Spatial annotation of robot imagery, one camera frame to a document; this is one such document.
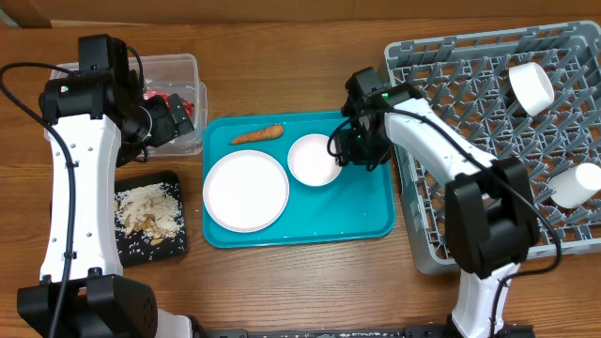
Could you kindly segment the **red wrapper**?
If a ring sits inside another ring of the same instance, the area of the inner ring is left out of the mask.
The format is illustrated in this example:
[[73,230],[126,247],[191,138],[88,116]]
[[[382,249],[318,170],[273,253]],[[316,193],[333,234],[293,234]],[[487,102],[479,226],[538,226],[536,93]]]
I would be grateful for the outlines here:
[[[144,93],[144,95],[143,95],[143,97],[144,97],[145,100],[149,100],[149,99],[151,99],[152,97],[155,97],[155,96],[161,97],[165,101],[165,103],[168,103],[168,98],[170,97],[170,94],[168,94],[166,92],[158,91],[158,90],[147,90]],[[191,101],[189,101],[189,100],[186,100],[183,97],[181,97],[181,101],[182,101],[182,104],[183,104],[183,106],[184,106],[184,108],[185,108],[185,110],[187,112],[187,115],[188,116],[193,116],[193,113],[194,113],[194,103],[191,102]]]

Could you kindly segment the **small pink bowl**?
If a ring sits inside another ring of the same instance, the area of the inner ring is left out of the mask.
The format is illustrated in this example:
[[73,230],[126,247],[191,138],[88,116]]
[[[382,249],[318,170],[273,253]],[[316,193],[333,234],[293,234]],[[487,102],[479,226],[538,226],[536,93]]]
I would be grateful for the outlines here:
[[299,138],[289,149],[288,169],[300,183],[321,187],[332,183],[342,167],[328,152],[329,137],[323,134],[307,134]]

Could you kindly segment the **food scraps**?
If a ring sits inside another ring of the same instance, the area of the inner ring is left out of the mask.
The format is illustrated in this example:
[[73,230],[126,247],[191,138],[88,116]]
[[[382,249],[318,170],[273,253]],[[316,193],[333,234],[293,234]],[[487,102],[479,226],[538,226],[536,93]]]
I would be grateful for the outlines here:
[[141,235],[156,246],[183,231],[181,203],[169,192],[172,185],[155,183],[116,194],[116,230]]

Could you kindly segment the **carrot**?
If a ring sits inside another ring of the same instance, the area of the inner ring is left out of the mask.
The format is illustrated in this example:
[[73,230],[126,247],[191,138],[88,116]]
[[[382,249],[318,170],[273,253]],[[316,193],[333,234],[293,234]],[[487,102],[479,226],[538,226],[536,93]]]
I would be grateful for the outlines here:
[[246,143],[259,142],[264,140],[277,139],[284,134],[284,127],[281,125],[272,125],[264,129],[251,131],[236,136],[230,141],[230,145],[236,146]]

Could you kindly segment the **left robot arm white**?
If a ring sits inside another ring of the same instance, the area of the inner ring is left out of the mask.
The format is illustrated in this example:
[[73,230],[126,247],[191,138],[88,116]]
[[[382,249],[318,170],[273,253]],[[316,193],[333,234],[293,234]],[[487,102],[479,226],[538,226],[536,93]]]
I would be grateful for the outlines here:
[[18,291],[22,319],[43,337],[202,337],[189,315],[160,309],[128,279],[116,247],[115,172],[146,146],[193,130],[177,96],[145,99],[134,71],[49,81],[39,105],[54,153],[50,238],[37,286]]

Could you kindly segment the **white cup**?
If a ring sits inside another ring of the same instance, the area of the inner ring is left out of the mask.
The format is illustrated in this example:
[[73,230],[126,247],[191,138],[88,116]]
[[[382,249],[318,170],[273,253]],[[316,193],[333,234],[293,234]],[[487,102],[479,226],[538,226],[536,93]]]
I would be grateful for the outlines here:
[[552,201],[565,208],[576,208],[600,191],[600,167],[585,162],[555,177],[548,186],[554,191]]

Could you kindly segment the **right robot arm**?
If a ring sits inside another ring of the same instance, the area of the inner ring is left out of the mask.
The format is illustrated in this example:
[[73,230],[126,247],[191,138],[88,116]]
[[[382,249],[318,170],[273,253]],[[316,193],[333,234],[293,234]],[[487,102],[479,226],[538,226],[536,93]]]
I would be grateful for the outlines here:
[[531,337],[502,319],[510,275],[539,239],[525,165],[470,144],[408,84],[346,85],[346,121],[331,134],[340,166],[368,170],[403,147],[444,188],[445,243],[461,269],[459,297],[443,337]]

